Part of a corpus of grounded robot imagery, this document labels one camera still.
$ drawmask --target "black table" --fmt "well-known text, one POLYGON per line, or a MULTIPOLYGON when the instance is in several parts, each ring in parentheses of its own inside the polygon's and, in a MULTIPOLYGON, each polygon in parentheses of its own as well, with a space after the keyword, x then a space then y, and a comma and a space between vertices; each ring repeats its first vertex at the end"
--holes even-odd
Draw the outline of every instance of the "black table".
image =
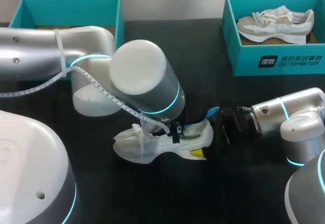
MULTIPOLYGON (((193 120, 213 106, 251 106, 310 87, 325 89, 324 75, 233 77, 221 19, 126 22, 124 41, 134 39, 164 51, 193 120)), ((1 82, 0 89, 37 83, 1 82)), ((279 138, 236 142, 224 154, 216 135, 206 161, 165 153, 143 166, 120 159, 112 148, 112 138, 137 120, 124 111, 79 115, 68 81, 3 99, 0 109, 39 120, 60 136, 75 171, 84 224, 289 223, 284 189, 290 173, 279 138)))

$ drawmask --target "blue light strip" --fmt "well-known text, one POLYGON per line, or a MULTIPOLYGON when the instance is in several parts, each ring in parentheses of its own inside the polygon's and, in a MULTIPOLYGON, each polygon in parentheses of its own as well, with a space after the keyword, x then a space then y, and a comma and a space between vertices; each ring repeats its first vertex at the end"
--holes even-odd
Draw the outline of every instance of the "blue light strip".
POLYGON ((288 160, 289 163, 295 165, 295 166, 298 166, 298 167, 303 167, 305 164, 300 164, 300 163, 295 163, 295 162, 292 162, 288 159, 288 157, 286 158, 288 160))
POLYGON ((177 97, 178 97, 178 94, 179 94, 179 90, 180 90, 180 84, 178 83, 178 90, 177 90, 177 94, 176 94, 176 97, 174 98, 173 102, 171 102, 171 104, 169 106, 167 106, 166 108, 164 108, 163 110, 161 111, 156 111, 156 112, 146 112, 146 111, 142 111, 138 108, 139 111, 141 111, 142 113, 146 113, 146 114, 158 114, 158 113, 162 113, 166 110, 168 110, 177 100, 177 97))
POLYGON ((84 59, 88 59, 88 58, 108 58, 110 57, 109 55, 103 55, 103 54, 90 54, 90 55, 84 55, 76 60, 74 60, 72 63, 71 63, 71 67, 76 64, 77 62, 81 61, 81 60, 84 60, 84 59))
POLYGON ((283 109, 284 114, 285 114, 285 117, 286 117, 286 119, 288 120, 288 119, 289 119, 289 115, 288 115, 288 112, 286 111, 286 108, 285 108, 285 106, 284 106, 284 103, 282 102, 282 100, 281 100, 280 98, 277 98, 277 99, 280 101, 281 106, 282 106, 282 109, 283 109))
POLYGON ((75 204, 76 204, 76 199, 77 199, 77 184, 76 185, 76 190, 75 190, 75 198, 73 199, 73 203, 72 203, 72 206, 71 206, 71 209, 68 213, 68 215, 66 216, 66 218, 64 219, 64 221, 62 222, 62 224, 65 224, 67 222, 67 220, 69 219, 72 211, 73 211, 73 208, 75 207, 75 204))
POLYGON ((324 180, 323 180, 323 176, 321 175, 321 158, 324 154, 325 150, 322 151, 322 153, 320 154, 319 158, 318 158, 318 164, 317 164, 317 172, 318 172, 318 178, 319 178, 319 182, 320 182, 320 186, 323 189, 323 192, 325 194, 325 184, 324 184, 324 180))

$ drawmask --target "robotic arm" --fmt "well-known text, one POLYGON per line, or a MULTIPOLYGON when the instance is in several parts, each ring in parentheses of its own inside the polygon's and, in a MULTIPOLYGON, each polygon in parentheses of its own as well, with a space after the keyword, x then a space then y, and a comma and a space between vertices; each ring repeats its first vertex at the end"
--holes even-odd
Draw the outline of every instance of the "robotic arm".
POLYGON ((324 92, 311 88, 251 108, 240 108, 241 113, 235 116, 243 122, 238 126, 241 132, 246 130, 261 138, 281 135, 287 160, 296 171, 284 194, 292 224, 317 224, 325 220, 324 109, 324 92))
POLYGON ((184 129, 184 92, 156 44, 135 40, 116 50, 113 35, 94 26, 61 30, 1 28, 0 33, 2 80, 53 76, 36 88, 0 93, 0 97, 36 92, 71 72, 73 103, 79 113, 104 116, 122 108, 162 127, 172 134, 173 142, 179 142, 178 135, 184 129))

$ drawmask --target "white and beige sneaker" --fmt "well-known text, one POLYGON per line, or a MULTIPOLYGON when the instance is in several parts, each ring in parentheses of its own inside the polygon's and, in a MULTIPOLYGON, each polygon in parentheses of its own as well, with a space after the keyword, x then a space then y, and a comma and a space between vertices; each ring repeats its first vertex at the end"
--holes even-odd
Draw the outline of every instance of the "white and beige sneaker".
POLYGON ((132 129, 115 136, 113 149, 123 159, 140 164, 151 163, 165 152, 173 152, 185 159, 204 160, 204 157, 195 156, 191 152, 208 147, 213 139, 213 129, 207 119, 186 126, 180 143, 173 143, 172 137, 168 135, 153 136, 150 131, 152 128, 143 122, 141 127, 133 124, 132 129))
POLYGON ((292 12, 285 6, 255 12, 237 23, 238 32, 254 42, 279 38, 292 44, 305 44, 306 37, 314 25, 314 12, 292 12))

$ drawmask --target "teal shoe box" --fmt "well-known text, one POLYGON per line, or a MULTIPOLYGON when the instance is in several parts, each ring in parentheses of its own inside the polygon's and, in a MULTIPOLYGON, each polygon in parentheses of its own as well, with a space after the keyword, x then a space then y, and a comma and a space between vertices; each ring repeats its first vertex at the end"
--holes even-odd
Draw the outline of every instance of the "teal shoe box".
POLYGON ((225 0, 222 30, 234 76, 325 74, 325 0, 225 0), (316 44, 242 44, 238 19, 283 5, 314 11, 316 44))
POLYGON ((11 28, 71 28, 101 26, 123 44, 124 22, 121 0, 21 0, 11 28))

